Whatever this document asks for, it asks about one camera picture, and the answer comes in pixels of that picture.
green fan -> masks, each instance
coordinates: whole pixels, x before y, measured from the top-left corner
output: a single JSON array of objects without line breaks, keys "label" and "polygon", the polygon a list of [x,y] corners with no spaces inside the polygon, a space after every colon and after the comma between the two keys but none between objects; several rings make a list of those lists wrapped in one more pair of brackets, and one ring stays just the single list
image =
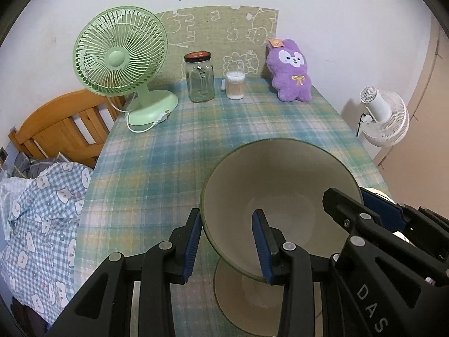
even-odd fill
[{"label": "green fan", "polygon": [[81,83],[99,95],[136,92],[127,111],[128,127],[154,126],[178,105],[172,92],[150,92],[147,86],[164,63],[167,44],[164,26],[154,14],[140,7],[115,7],[95,16],[81,31],[73,66]]}]

large bowl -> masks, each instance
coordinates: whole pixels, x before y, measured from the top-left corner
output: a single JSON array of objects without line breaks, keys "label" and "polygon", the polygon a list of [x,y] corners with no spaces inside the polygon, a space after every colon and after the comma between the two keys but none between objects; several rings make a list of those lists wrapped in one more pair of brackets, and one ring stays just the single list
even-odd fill
[{"label": "large bowl", "polygon": [[323,149],[281,138],[249,143],[228,154],[204,183],[200,208],[206,236],[231,267],[263,282],[251,230],[253,211],[263,209],[287,241],[328,258],[347,238],[323,209],[330,187],[362,202],[352,174]]}]

black cord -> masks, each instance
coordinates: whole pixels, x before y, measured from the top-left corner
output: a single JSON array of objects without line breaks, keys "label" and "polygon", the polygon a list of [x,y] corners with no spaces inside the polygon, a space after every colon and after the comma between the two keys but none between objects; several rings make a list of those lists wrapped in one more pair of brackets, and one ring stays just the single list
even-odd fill
[{"label": "black cord", "polygon": [[362,118],[365,117],[365,116],[366,116],[365,113],[363,113],[362,115],[360,115],[359,126],[357,127],[357,134],[356,134],[356,137],[359,136],[360,126],[361,126],[361,124],[362,124]]}]

fan grille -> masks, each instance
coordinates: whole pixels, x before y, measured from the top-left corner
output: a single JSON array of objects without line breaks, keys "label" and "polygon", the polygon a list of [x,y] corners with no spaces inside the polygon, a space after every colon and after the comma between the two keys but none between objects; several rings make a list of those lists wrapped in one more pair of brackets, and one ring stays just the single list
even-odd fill
[{"label": "fan grille", "polygon": [[385,122],[370,122],[363,130],[368,142],[378,147],[397,144],[409,129],[409,112],[402,98],[393,91],[379,90],[390,105],[391,115]]},{"label": "fan grille", "polygon": [[167,34],[151,12],[115,7],[93,18],[81,31],[73,58],[78,78],[100,95],[122,95],[147,83],[167,54]]}]

stuffed animal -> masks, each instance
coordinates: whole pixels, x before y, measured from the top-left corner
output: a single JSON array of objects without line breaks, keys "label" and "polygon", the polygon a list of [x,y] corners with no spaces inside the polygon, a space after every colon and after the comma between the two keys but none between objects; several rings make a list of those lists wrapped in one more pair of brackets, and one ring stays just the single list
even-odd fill
[{"label": "stuffed animal", "polygon": [[267,66],[273,74],[272,86],[278,91],[281,101],[311,100],[311,80],[307,75],[307,62],[291,39],[282,41],[284,47],[273,47],[268,43]]}]

